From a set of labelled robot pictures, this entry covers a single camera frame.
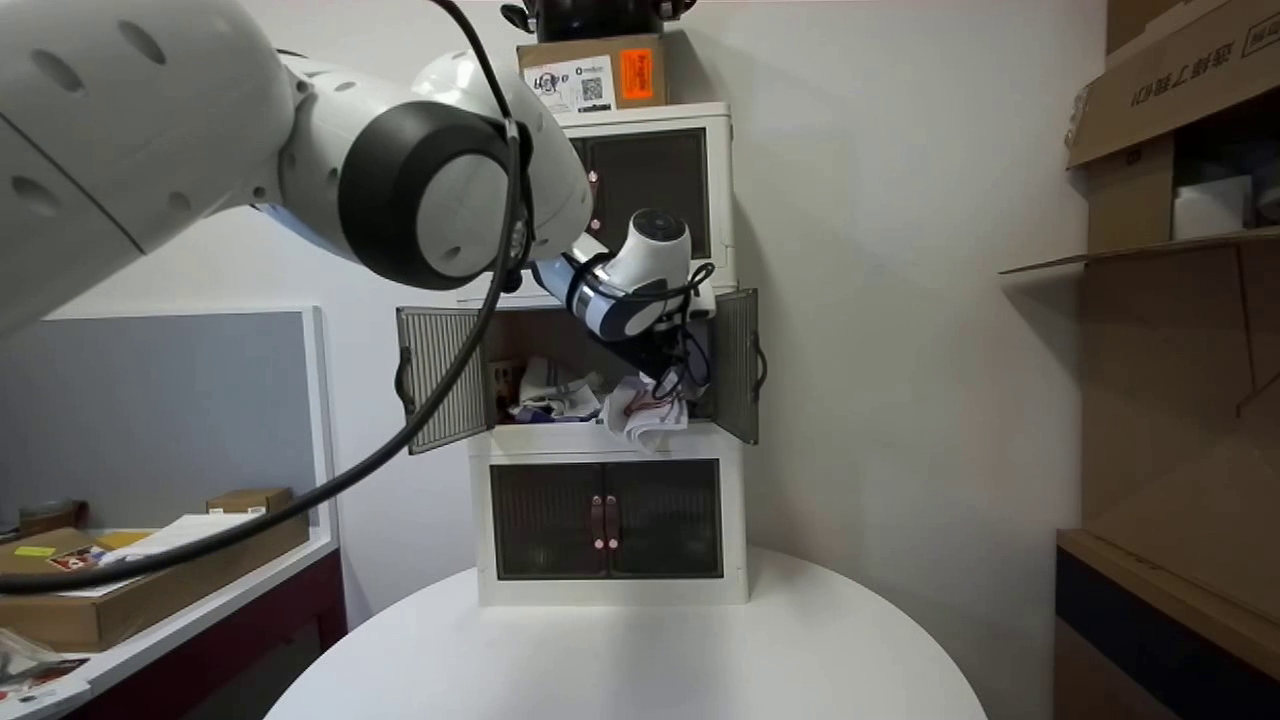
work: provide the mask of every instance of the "white wall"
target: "white wall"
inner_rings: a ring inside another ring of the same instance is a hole
[[[408,80],[430,0],[254,0],[276,40]],[[1064,0],[704,0],[738,112],[743,271],[772,351],[763,537],[926,621],[997,717],[1050,717],[1052,529],[1074,516],[1064,296],[1005,266],[1081,244],[1061,174],[1096,12]],[[392,304],[425,302],[238,214],[84,304],[317,296],[336,466],[401,413]],[[466,461],[401,461],[344,506],[357,616],[474,563]]]
[[[1096,15],[1064,0],[708,0],[743,275],[772,356],[767,546],[939,636],[994,717],[1050,717],[1052,529],[1075,506],[1061,174]]]

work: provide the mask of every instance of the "table top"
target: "table top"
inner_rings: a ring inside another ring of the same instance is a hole
[[[877,592],[758,554],[750,605],[481,605],[478,574],[362,625],[272,720],[978,720],[953,656]]]
[[[284,581],[291,581],[298,574],[314,567],[329,554],[336,554],[332,537],[314,529],[314,537],[301,549],[290,549],[284,557],[270,562],[266,567],[232,581],[227,587],[210,592],[204,600],[165,616],[161,625],[121,642],[118,648],[91,653],[87,663],[43,685],[29,702],[6,702],[0,720],[6,717],[26,717],[26,720],[68,717],[73,709],[87,703],[91,697],[118,687],[133,672],[139,672],[154,662],[169,656],[171,648],[187,645],[204,628],[227,621],[232,613],[239,613],[257,596],[266,596],[266,592],[282,587]]]

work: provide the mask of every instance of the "gray door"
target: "gray door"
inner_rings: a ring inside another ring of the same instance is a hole
[[[762,445],[762,363],[762,291],[718,296],[704,416],[743,445]]]
[[[474,331],[474,322],[478,322],[478,310],[401,310],[398,311],[398,325],[401,325],[398,391],[408,416],[431,396],[457,349]],[[490,416],[484,416],[484,378],[481,378],[481,351],[478,351],[466,378],[454,384],[439,413],[430,422],[425,431],[415,431],[408,451],[420,456],[481,431],[490,431]]]

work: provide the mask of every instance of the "cable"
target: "cable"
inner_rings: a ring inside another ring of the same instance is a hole
[[[139,562],[126,562],[126,563],[109,563],[109,567],[91,567],[91,574],[43,574],[43,577],[0,577],[0,592],[9,596],[33,596],[33,592],[78,592],[78,587],[101,587],[101,583],[121,583],[121,581],[133,581],[133,577],[154,577],[154,574],[165,574],[171,563],[187,563],[187,562],[199,562],[199,557],[211,557],[222,549],[232,549],[232,546],[244,546],[291,516],[303,516],[319,506],[329,506],[332,497],[366,483],[371,472],[380,472],[388,461],[398,461],[415,431],[430,430],[430,422],[437,416],[437,408],[446,403],[446,396],[454,391],[454,384],[461,379],[461,374],[469,370],[474,351],[481,349],[484,331],[490,331],[490,322],[495,311],[495,302],[500,302],[500,268],[507,266],[513,258],[513,244],[515,244],[515,230],[520,230],[520,207],[527,204],[527,174],[526,174],[526,132],[520,125],[513,120],[513,108],[507,99],[500,95],[500,85],[492,77],[492,66],[490,66],[490,51],[474,29],[474,20],[454,5],[454,0],[437,0],[469,37],[490,85],[492,85],[492,95],[503,112],[503,132],[507,132],[507,167],[513,167],[513,182],[507,182],[507,195],[503,195],[503,235],[500,235],[500,249],[495,249],[495,268],[492,268],[492,284],[484,291],[484,304],[481,304],[481,315],[474,325],[474,331],[466,335],[461,351],[454,356],[454,363],[446,370],[439,384],[431,387],[431,396],[420,403],[420,413],[398,431],[388,436],[380,448],[371,448],[362,466],[352,466],[348,472],[317,483],[314,491],[298,497],[291,506],[276,509],[276,513],[266,513],[257,519],[244,519],[238,529],[225,529],[218,537],[204,537],[204,540],[194,540],[194,546],[181,546],[181,549],[169,549],[169,554],[157,554],[157,557],[139,557]]]

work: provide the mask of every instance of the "white round table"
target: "white round table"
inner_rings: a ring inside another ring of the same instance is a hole
[[[953,656],[877,592],[762,554],[750,605],[478,605],[439,581],[324,653],[272,720],[978,720]]]

